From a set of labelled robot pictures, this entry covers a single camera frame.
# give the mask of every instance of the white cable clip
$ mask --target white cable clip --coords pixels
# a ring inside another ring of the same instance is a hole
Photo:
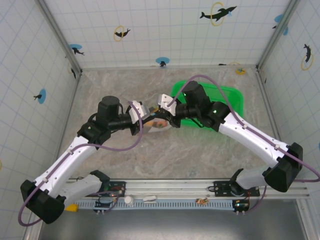
[[[71,151],[69,148],[66,150],[66,152],[69,153],[70,155],[73,155],[73,154],[74,154],[74,152]]]

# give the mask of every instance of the black mounting bracket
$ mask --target black mounting bracket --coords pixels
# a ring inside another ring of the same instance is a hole
[[[241,195],[236,195],[233,193],[230,181],[214,181],[213,182],[213,192],[216,197],[246,197],[248,193],[250,197],[259,197],[260,191],[258,187],[252,187],[244,191]]]

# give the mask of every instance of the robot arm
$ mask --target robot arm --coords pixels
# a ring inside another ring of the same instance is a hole
[[[70,203],[101,191],[102,184],[110,179],[99,171],[91,172],[86,178],[68,186],[65,186],[65,183],[79,165],[98,150],[98,147],[86,144],[101,146],[117,130],[130,129],[131,134],[136,135],[140,129],[138,113],[143,120],[142,124],[154,118],[160,118],[169,121],[175,128],[180,128],[182,119],[197,119],[204,127],[212,128],[216,132],[237,140],[261,157],[266,163],[265,167],[252,170],[239,169],[230,179],[231,191],[235,195],[239,196],[251,187],[267,184],[280,192],[288,190],[301,170],[301,166],[246,128],[255,129],[265,138],[275,142],[277,146],[302,159],[300,145],[294,143],[288,146],[284,142],[277,141],[238,116],[244,123],[244,126],[240,125],[229,107],[222,102],[211,102],[203,87],[196,81],[191,81],[184,88],[183,95],[186,103],[177,100],[170,105],[173,98],[161,94],[158,98],[158,111],[153,115],[150,115],[147,107],[137,101],[133,101],[135,110],[129,106],[125,113],[119,114],[119,99],[114,96],[104,97],[98,105],[97,113],[82,125],[77,137],[61,157],[34,182],[26,180],[21,185],[21,193],[25,201],[31,192],[44,182],[26,206],[49,224],[54,222]],[[72,151],[74,147],[80,145],[81,147]],[[47,175],[67,154],[70,155],[47,179]]]

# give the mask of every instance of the cable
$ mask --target cable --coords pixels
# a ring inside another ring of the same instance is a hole
[[[123,115],[124,114],[124,106],[122,106],[122,104],[119,102],[119,106],[121,108],[121,114]]]
[[[84,179],[84,177],[83,177],[83,176],[78,176],[78,177],[75,179],[75,181],[78,182],[78,180],[81,180],[81,179]]]
[[[248,211],[246,211],[245,214],[248,214],[248,213],[252,212],[254,209],[256,209],[257,207],[259,207],[259,205],[262,203],[262,200],[266,196],[266,191],[267,191],[267,186],[264,186],[264,190],[261,195],[261,198],[256,202],[256,204],[252,208],[250,208]]]
[[[89,197],[93,197],[93,196],[97,196],[97,195],[103,195],[103,194],[114,194],[116,195],[116,198],[115,198],[115,202],[112,206],[110,206],[106,211],[104,211],[105,213],[108,213],[110,212],[117,204],[118,204],[118,201],[119,201],[119,193],[115,192],[115,191],[101,191],[101,192],[96,192],[96,193],[93,193],[93,194],[90,194],[88,195]],[[98,202],[100,204],[109,204],[109,203],[102,203],[100,202],[100,198],[103,197],[103,196],[99,196],[98,198]]]
[[[195,75],[191,78],[189,78],[189,80],[187,80],[185,82],[185,84],[180,88],[180,90],[178,91],[178,93],[175,95],[175,97],[173,98],[173,100],[167,105],[168,107],[170,107],[178,98],[178,96],[180,95],[180,93],[182,92],[182,90],[188,85],[189,82],[191,82],[192,80],[196,79],[196,78],[205,78],[207,80],[209,80],[210,82],[212,82],[219,90],[219,92],[221,93],[221,95],[223,96],[226,104],[228,105],[230,112],[232,113],[232,115],[234,116],[234,118],[238,121],[238,123],[241,126],[244,126],[245,124],[239,119],[239,117],[237,116],[237,114],[235,113],[234,109],[232,108],[228,98],[226,97],[225,93],[222,91],[221,87],[219,86],[219,84],[213,80],[211,77],[208,77],[206,75],[202,75],[202,74],[198,74]],[[255,134],[256,136],[258,136],[259,138],[263,139],[264,141],[266,141],[268,144],[270,144],[272,147],[276,147],[276,144],[274,144],[272,141],[270,141],[269,139],[267,139],[265,136],[263,136],[262,134],[260,134],[259,132],[255,131],[254,129],[250,128],[250,127],[246,127],[247,130],[249,130],[250,132],[252,132],[253,134]],[[309,164],[307,164],[306,162],[301,161],[299,158],[293,156],[292,154],[288,153],[287,151],[283,150],[282,148],[277,148],[281,153],[283,153],[284,155],[288,156],[289,158],[295,160],[296,162],[298,162],[299,164],[303,165],[304,167],[306,167],[307,169],[309,169],[311,172],[313,172],[318,179],[296,179],[294,180],[295,182],[301,182],[301,183],[317,183],[320,182],[320,173],[317,172],[317,170],[315,170],[312,166],[310,166]]]
[[[126,147],[126,148],[113,148],[113,147],[107,147],[107,146],[102,146],[102,145],[98,145],[98,144],[94,144],[94,143],[84,143],[84,144],[80,144],[76,147],[74,147],[70,152],[68,152],[62,159],[60,162],[58,162],[58,164],[52,169],[51,172],[49,172],[49,174],[46,176],[46,179],[48,180],[54,173],[55,171],[61,166],[61,164],[71,155],[70,153],[73,153],[74,151],[76,151],[77,149],[79,148],[82,148],[82,147],[86,147],[86,146],[90,146],[90,147],[96,147],[96,148],[100,148],[100,149],[105,149],[105,150],[109,150],[109,151],[114,151],[114,152],[124,152],[124,151],[128,151],[130,149],[133,149],[136,145],[138,145],[138,143],[140,142],[141,138],[142,138],[142,131],[143,131],[143,124],[142,124],[142,119],[140,117],[140,114],[137,110],[137,108],[134,106],[134,104],[131,102],[131,101],[128,101],[128,103],[130,104],[130,106],[133,108],[133,110],[136,112],[138,118],[139,118],[139,137],[138,139],[135,141],[134,144],[132,144],[131,146],[129,147]],[[36,188],[30,193],[30,195],[26,198],[26,200],[23,202],[20,210],[19,210],[19,213],[18,213],[18,222],[21,226],[23,227],[29,227],[29,226],[32,226],[34,224],[37,224],[41,221],[41,219],[39,218],[38,220],[32,222],[32,223],[24,223],[22,222],[22,213],[25,209],[25,207],[27,206],[28,202],[30,201],[30,199],[35,195],[35,193],[42,187],[42,185],[45,184],[44,181],[40,182],[38,186],[36,186]],[[111,209],[113,208],[114,206],[112,206],[111,208],[109,208],[107,210],[107,212],[111,211]]]

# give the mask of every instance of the yellow ring sticker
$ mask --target yellow ring sticker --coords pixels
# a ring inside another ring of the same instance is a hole
[[[212,7],[211,7],[210,19],[211,19],[211,24],[212,24],[212,26],[215,26],[215,27],[220,26],[221,24],[223,24],[223,23],[224,23],[224,20],[225,20],[225,17],[223,17],[223,18],[222,18],[222,21],[221,21],[219,24],[215,24],[215,23],[212,21],[212,12],[213,12],[213,10],[214,10],[215,5],[217,5],[217,4],[220,4],[222,7],[224,6],[221,2],[217,1],[217,2],[215,2],[215,3],[212,5]]]
[[[237,68],[235,72],[239,75],[243,75],[246,73],[246,70],[244,70],[243,68]]]
[[[69,74],[72,74],[72,72],[71,72],[71,67],[70,67],[70,62],[68,62],[67,70],[68,70],[68,73],[69,73]]]
[[[314,60],[315,60],[315,57],[312,53],[310,53],[311,57],[312,57],[312,60],[311,60],[311,64],[310,66],[308,66],[307,68],[304,68],[304,60],[307,58],[307,56],[305,55],[303,58],[302,58],[302,61],[301,61],[301,69],[303,71],[307,71],[309,68],[311,68],[312,64],[314,64]]]
[[[121,38],[120,39],[116,39],[116,32],[119,28],[122,28],[122,34],[121,34]],[[113,39],[116,41],[116,42],[120,42],[122,40],[122,38],[124,37],[124,34],[125,34],[125,28],[124,26],[120,25],[118,26],[115,30],[114,30],[114,33],[113,33]]]

